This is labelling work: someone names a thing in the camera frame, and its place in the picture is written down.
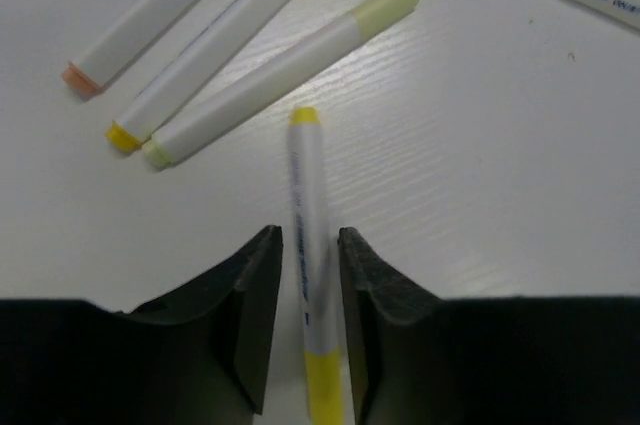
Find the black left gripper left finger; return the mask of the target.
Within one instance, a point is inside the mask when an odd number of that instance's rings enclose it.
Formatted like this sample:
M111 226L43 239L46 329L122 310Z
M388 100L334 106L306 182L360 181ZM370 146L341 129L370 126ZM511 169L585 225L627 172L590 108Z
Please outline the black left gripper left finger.
M264 408L280 227L131 312L1 303L5 424L250 424Z

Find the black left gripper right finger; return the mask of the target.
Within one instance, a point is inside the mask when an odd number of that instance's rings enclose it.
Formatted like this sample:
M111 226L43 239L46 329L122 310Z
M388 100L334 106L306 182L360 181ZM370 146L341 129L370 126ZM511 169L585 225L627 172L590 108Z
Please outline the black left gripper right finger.
M443 299L354 228L338 250L359 424L635 424L635 296Z

